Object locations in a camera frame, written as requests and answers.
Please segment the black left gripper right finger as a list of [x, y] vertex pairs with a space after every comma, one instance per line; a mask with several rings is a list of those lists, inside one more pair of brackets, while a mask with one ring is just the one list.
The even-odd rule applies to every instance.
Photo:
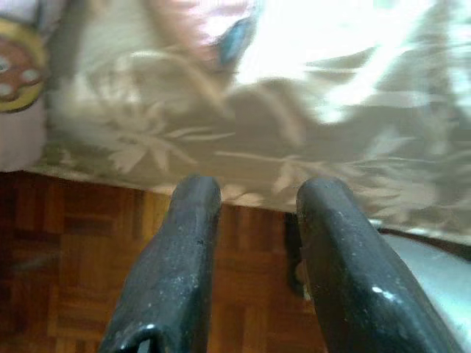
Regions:
[[456, 339], [347, 186], [297, 193], [308, 288], [329, 352], [454, 352]]

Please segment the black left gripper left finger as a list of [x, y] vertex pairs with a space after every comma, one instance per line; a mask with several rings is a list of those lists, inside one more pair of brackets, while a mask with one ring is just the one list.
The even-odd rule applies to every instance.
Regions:
[[175, 188], [166, 217], [129, 272], [100, 352], [206, 352], [221, 209], [216, 180]]

